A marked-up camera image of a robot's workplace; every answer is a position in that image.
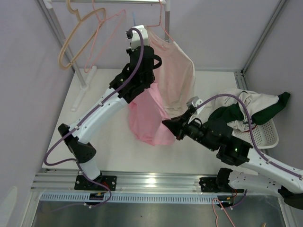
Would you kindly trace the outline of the pink t shirt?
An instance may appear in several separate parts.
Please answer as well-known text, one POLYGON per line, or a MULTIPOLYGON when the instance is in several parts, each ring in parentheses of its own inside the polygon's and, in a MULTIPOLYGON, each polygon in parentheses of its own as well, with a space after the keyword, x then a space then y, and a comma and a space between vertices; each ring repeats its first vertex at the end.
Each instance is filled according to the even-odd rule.
POLYGON ((149 145, 172 145, 175 142, 175 136, 162 123, 169 119, 156 83, 129 104, 129 128, 138 140, 149 145))

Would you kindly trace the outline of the green and white t shirt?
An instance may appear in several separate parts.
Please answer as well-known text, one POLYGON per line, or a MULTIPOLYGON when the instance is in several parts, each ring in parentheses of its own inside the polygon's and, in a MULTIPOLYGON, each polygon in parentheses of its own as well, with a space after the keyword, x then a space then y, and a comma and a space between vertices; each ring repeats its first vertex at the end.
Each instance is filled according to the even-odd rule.
POLYGON ((209 120, 221 119, 229 127, 241 132, 249 130, 248 119, 251 119, 253 128, 270 121, 286 107, 291 96, 288 92, 274 96, 237 88, 226 89, 222 93, 238 97, 246 106, 250 116, 246 115, 243 106, 236 99, 222 96, 214 100, 214 111, 210 114, 209 120))

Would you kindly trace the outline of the blue hanger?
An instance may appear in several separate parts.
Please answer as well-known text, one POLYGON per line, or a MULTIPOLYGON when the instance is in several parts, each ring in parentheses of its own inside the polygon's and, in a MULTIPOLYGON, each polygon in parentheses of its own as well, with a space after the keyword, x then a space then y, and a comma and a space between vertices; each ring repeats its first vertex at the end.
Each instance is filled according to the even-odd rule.
POLYGON ((134 26, 136 26, 136 18, 135 18, 135 13, 132 12, 132 18, 133 18, 133 24, 134 26))

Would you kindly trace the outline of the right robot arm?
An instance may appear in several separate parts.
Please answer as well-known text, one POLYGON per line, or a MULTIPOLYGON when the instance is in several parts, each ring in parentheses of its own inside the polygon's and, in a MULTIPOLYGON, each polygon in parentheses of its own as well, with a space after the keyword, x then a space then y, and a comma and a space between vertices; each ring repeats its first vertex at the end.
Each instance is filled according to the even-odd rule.
POLYGON ((230 168, 220 168, 214 192, 248 190, 270 194, 283 199, 287 205, 303 208, 303 172, 259 154, 250 143, 232 135, 233 129, 222 120, 202 123, 198 118, 190 120, 191 112, 164 120, 162 123, 177 140, 189 137, 211 151, 229 166, 239 166, 257 172, 245 174, 230 168))

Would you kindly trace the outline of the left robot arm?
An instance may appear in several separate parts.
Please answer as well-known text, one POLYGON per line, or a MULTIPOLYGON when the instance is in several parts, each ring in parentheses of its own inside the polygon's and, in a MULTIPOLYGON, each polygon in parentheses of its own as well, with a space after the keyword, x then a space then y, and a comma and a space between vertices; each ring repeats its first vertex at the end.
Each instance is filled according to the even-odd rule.
POLYGON ((162 64, 161 58, 148 45, 134 51, 127 50, 127 53, 130 62, 110 82, 100 100, 74 123, 62 123, 58 127, 66 146, 86 175, 85 184, 92 190, 98 189, 102 184, 102 173, 95 159, 96 149, 90 143, 92 137, 110 117, 150 88, 155 80, 153 70, 162 64))

